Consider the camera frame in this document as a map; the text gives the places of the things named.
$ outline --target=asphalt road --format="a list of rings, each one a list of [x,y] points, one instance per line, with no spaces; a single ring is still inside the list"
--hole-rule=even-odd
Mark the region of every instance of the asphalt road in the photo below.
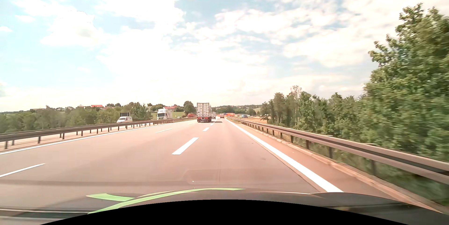
[[[98,203],[76,207],[68,201],[95,193],[148,194],[207,187],[302,193],[334,187],[391,199],[331,166],[226,119],[141,127],[0,152],[0,164],[0,208],[85,210],[102,207]]]

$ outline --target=white lane marking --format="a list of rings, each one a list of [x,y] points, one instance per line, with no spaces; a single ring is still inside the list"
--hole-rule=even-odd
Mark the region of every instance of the white lane marking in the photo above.
[[[56,145],[56,144],[61,144],[61,143],[73,142],[73,141],[78,141],[78,140],[87,139],[87,138],[93,138],[93,137],[98,137],[98,136],[106,136],[106,135],[112,135],[112,134],[127,132],[127,131],[139,130],[139,129],[149,128],[149,127],[159,127],[159,126],[165,126],[165,125],[176,124],[176,123],[166,123],[166,124],[160,124],[160,125],[152,125],[152,126],[148,126],[148,127],[127,129],[127,130],[122,130],[122,131],[117,131],[117,132],[112,132],[112,133],[106,133],[106,134],[100,134],[100,135],[95,135],[95,136],[86,136],[86,137],[81,137],[81,138],[77,138],[77,139],[70,139],[70,140],[67,140],[67,141],[61,141],[61,142],[56,142],[56,143],[44,144],[44,145],[33,146],[33,147],[28,147],[28,148],[23,148],[23,149],[15,149],[15,150],[11,150],[11,151],[2,152],[2,153],[0,153],[0,155],[13,153],[13,152],[18,152],[18,151],[27,150],[27,149],[36,149],[36,148],[45,147],[45,146],[49,146],[49,145]]]
[[[185,151],[189,146],[191,146],[192,143],[194,143],[194,141],[196,141],[197,139],[198,139],[198,137],[194,137],[194,138],[190,139],[190,141],[186,142],[183,146],[181,146],[181,148],[179,148],[175,152],[173,152],[172,155],[181,155],[181,153],[183,151]]]
[[[333,184],[329,183],[327,180],[325,180],[322,177],[318,176],[315,172],[313,172],[313,171],[309,170],[308,168],[306,168],[304,165],[298,163],[297,161],[295,161],[291,157],[289,157],[289,156],[285,155],[284,153],[280,152],[278,149],[276,149],[273,146],[267,144],[266,142],[262,141],[260,138],[252,135],[251,133],[249,133],[248,131],[242,129],[241,127],[237,126],[236,124],[234,124],[230,120],[227,119],[227,121],[232,123],[232,125],[234,125],[238,129],[243,131],[245,134],[250,136],[252,139],[254,139],[257,142],[259,142],[261,145],[265,146],[267,149],[271,150],[273,153],[275,153],[281,159],[283,159],[284,161],[286,161],[287,163],[292,165],[296,170],[299,170],[302,174],[304,174],[306,177],[311,179],[313,182],[315,182],[317,185],[322,187],[324,190],[326,190],[328,192],[343,192],[342,190],[340,190],[339,188],[337,188]]]
[[[11,174],[19,172],[19,171],[24,171],[24,170],[28,170],[28,169],[31,169],[31,168],[34,168],[34,167],[37,167],[37,166],[41,166],[41,165],[44,165],[44,163],[40,163],[40,164],[33,165],[33,166],[30,166],[30,167],[27,167],[27,168],[24,168],[24,169],[20,169],[20,170],[17,170],[17,171],[12,171],[12,172],[8,172],[8,173],[5,173],[5,174],[2,174],[2,175],[0,175],[0,178],[4,177],[4,176],[11,175]]]
[[[166,130],[161,130],[161,131],[158,131],[158,132],[156,132],[156,133],[164,132],[164,131],[171,130],[171,129],[172,129],[172,128],[169,128],[169,129],[166,129]]]

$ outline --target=semi-trailer truck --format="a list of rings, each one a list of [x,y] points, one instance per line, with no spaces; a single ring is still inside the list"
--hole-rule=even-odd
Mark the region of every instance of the semi-trailer truck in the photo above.
[[[212,107],[209,102],[197,103],[197,122],[210,123],[212,121]]]
[[[158,120],[173,119],[173,109],[158,109]]]

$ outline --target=vegetation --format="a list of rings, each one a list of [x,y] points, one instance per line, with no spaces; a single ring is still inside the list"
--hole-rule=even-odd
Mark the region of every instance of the vegetation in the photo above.
[[[192,102],[185,102],[185,115],[195,112]],[[10,133],[26,130],[38,130],[57,127],[74,127],[90,124],[115,123],[121,112],[129,112],[133,121],[154,119],[154,113],[165,105],[130,102],[124,106],[120,103],[108,103],[104,109],[91,107],[66,107],[57,110],[46,106],[45,109],[0,113],[0,133]],[[176,112],[183,112],[184,107],[178,106]]]
[[[400,20],[397,38],[387,35],[387,46],[376,41],[377,50],[369,51],[379,67],[372,71],[361,96],[343,98],[334,93],[325,99],[293,86],[288,95],[277,92],[264,102],[261,118],[449,161],[449,18],[435,8],[425,12],[418,4],[404,8]],[[340,153],[345,163],[369,171],[366,161],[349,157]],[[449,204],[447,185],[386,165],[380,166],[379,173],[396,185]]]

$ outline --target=field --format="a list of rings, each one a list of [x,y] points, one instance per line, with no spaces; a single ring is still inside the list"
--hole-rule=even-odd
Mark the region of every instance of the field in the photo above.
[[[151,115],[153,116],[152,120],[156,120],[158,113],[151,113]],[[173,112],[173,118],[177,118],[178,116],[183,116],[184,112]]]

